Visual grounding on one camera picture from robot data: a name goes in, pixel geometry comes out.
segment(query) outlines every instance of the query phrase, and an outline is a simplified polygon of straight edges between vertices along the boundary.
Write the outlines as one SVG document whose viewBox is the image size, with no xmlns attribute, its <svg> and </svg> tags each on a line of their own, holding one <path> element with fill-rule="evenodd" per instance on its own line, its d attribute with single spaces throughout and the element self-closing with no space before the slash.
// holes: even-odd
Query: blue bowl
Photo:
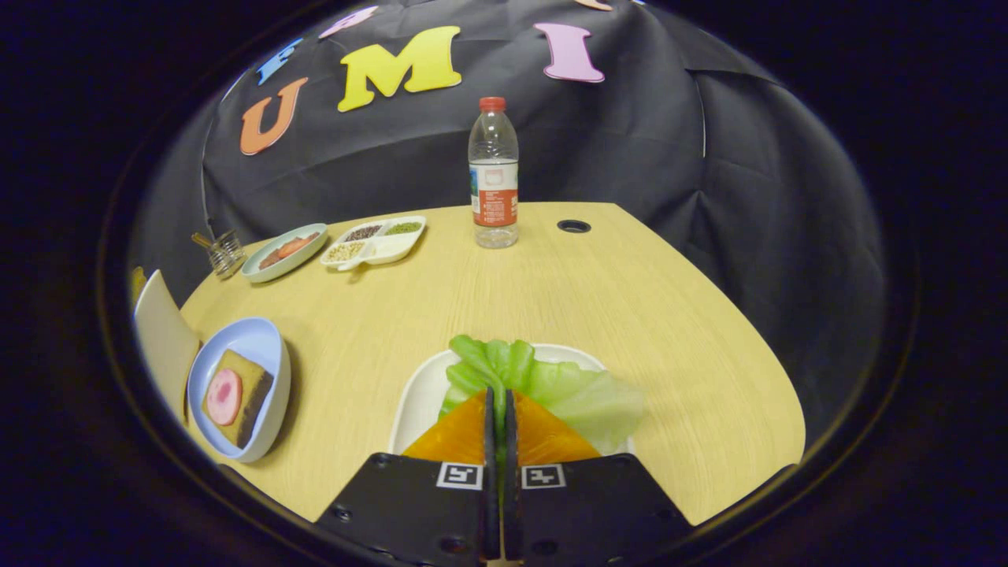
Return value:
<svg viewBox="0 0 1008 567">
<path fill-rule="evenodd" d="M 273 385 L 259 410 L 252 437 L 244 449 L 232 444 L 210 418 L 203 413 L 203 399 L 207 394 L 214 370 L 225 350 L 233 350 L 260 365 L 273 375 Z M 280 331 L 268 319 L 250 317 L 240 319 L 217 332 L 196 355 L 190 369 L 186 399 L 190 415 L 204 438 L 218 453 L 242 463 L 252 462 L 269 451 L 283 423 L 290 394 L 290 356 Z"/>
</svg>

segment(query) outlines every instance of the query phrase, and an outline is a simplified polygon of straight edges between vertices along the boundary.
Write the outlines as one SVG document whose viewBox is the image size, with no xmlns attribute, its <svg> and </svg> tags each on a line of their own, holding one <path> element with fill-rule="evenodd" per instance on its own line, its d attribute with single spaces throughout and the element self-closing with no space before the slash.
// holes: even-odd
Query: bottle label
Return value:
<svg viewBox="0 0 1008 567">
<path fill-rule="evenodd" d="M 476 224 L 507 226 L 518 220 L 517 161 L 470 163 L 469 186 Z"/>
</svg>

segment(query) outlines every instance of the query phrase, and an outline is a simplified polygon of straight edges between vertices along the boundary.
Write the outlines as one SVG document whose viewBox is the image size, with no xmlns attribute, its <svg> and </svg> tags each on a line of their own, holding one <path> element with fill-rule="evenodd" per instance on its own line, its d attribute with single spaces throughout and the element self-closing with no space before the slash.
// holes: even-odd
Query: white chair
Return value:
<svg viewBox="0 0 1008 567">
<path fill-rule="evenodd" d="M 185 381 L 200 338 L 182 319 L 161 270 L 150 275 L 133 311 L 140 352 L 164 404 L 183 426 Z"/>
</svg>

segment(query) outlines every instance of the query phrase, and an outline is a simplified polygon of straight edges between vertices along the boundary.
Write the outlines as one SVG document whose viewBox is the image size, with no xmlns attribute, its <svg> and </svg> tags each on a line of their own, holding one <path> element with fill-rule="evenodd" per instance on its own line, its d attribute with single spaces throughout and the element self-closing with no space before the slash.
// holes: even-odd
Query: black cloth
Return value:
<svg viewBox="0 0 1008 567">
<path fill-rule="evenodd" d="M 770 345 L 811 444 L 880 340 L 887 281 L 866 188 L 828 128 L 768 71 L 672 14 L 611 3 L 612 12 L 538 0 L 391 2 L 325 40 L 318 35 L 348 12 L 320 21 L 265 84 L 256 69 L 273 52 L 194 117 L 151 181 L 136 262 L 161 268 L 181 304 L 210 272 L 186 242 L 206 229 L 205 213 L 217 234 L 234 228 L 251 242 L 314 222 L 467 204 L 477 100 L 503 96 L 519 136 L 520 199 L 613 202 L 661 235 Z M 605 81 L 546 77 L 536 22 L 589 29 Z M 400 86 L 385 98 L 369 84 L 371 104 L 337 110 L 344 55 L 373 43 L 398 53 L 442 25 L 462 28 L 452 45 L 460 85 Z M 301 77 L 286 133 L 244 155 L 244 112 L 273 97 L 268 128 L 277 91 Z"/>
</svg>

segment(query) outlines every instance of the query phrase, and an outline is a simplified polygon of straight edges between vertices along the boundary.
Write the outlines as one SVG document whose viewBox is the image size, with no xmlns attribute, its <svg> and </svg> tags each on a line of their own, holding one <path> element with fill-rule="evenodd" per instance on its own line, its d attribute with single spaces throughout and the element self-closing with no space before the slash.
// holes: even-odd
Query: pink letter i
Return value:
<svg viewBox="0 0 1008 567">
<path fill-rule="evenodd" d="M 546 34 L 552 62 L 542 70 L 546 77 L 566 81 L 601 83 L 606 76 L 592 66 L 585 38 L 592 33 L 584 28 L 561 23 L 537 23 L 535 29 Z"/>
</svg>

